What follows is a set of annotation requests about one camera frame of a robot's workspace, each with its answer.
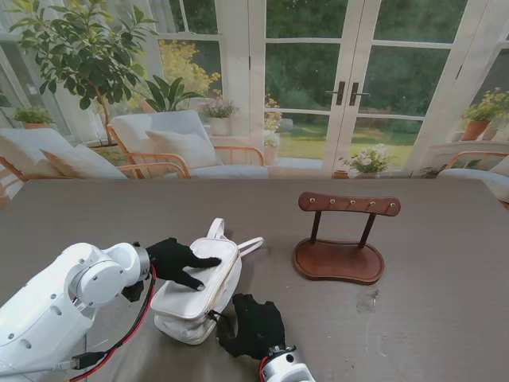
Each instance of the black glove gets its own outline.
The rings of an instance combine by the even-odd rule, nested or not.
[[[220,338],[220,345],[233,357],[242,355],[261,360],[269,348],[285,348],[285,326],[278,308],[272,301],[258,304],[251,294],[236,294],[233,305],[239,330],[236,338]]]
[[[221,264],[221,259],[217,257],[208,259],[196,257],[191,248],[179,244],[173,237],[151,245],[146,251],[156,269],[158,279],[173,280],[177,284],[186,285],[194,290],[203,290],[205,285],[184,272],[184,267],[212,268]]]

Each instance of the white handbag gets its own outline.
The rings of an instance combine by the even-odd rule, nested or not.
[[[262,237],[235,244],[224,236],[224,220],[216,218],[207,237],[196,240],[190,248],[200,258],[219,257],[221,264],[208,269],[185,269],[205,285],[202,291],[167,281],[150,304],[156,327],[186,344],[198,345],[205,341],[216,326],[216,316],[224,310],[237,287],[241,258],[262,244]]]

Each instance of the gray table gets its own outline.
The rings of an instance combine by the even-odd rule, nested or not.
[[[313,222],[297,207],[302,191],[400,199],[399,216],[377,218],[369,239],[387,265],[378,289],[294,272],[293,247]],[[148,246],[167,236],[190,244],[217,216],[238,243],[265,237],[243,261],[238,291],[276,303],[287,343],[317,380],[507,380],[509,213],[480,181],[31,181],[0,216],[0,303],[68,245]],[[325,213],[318,236],[358,239],[366,218]],[[120,298],[101,310],[88,348],[117,341],[138,308]],[[257,366],[231,358],[214,336],[177,343],[149,314],[89,380],[256,381]]]

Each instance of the door handle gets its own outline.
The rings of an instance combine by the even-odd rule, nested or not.
[[[369,97],[369,93],[358,93],[357,90],[359,90],[359,83],[354,82],[352,86],[352,93],[350,95],[350,106],[356,105],[356,100],[358,96],[366,96]]]
[[[343,93],[344,93],[344,81],[340,81],[340,86],[337,88],[337,92],[333,90],[325,91],[325,94],[337,94],[336,105],[340,106],[343,101]]]

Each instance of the wooden stand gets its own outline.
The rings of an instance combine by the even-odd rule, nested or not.
[[[385,268],[380,253],[367,237],[377,215],[396,216],[401,205],[395,197],[338,197],[320,193],[303,193],[299,207],[314,211],[311,237],[302,240],[293,250],[293,265],[304,277],[312,280],[342,280],[351,283],[376,283]],[[317,239],[323,211],[369,213],[366,228],[359,242]]]

